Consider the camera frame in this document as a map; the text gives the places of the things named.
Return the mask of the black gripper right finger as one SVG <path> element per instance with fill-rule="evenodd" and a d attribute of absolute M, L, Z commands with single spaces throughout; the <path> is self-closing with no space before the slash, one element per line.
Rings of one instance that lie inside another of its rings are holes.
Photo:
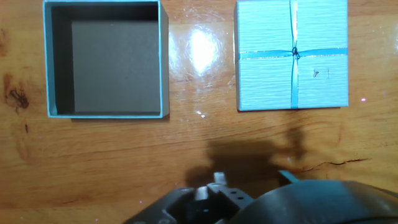
<path fill-rule="evenodd" d="M 280 170 L 279 171 L 279 185 L 280 186 L 285 186 L 289 184 L 293 184 L 298 182 L 299 179 L 296 178 L 292 173 L 290 173 L 287 170 Z"/>

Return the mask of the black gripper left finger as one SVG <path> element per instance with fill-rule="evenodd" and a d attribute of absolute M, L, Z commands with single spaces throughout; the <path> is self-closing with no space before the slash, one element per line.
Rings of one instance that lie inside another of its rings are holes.
<path fill-rule="evenodd" d="M 224 173 L 215 172 L 212 183 L 174 189 L 124 224 L 228 223 L 253 201 L 242 190 L 228 187 Z"/>

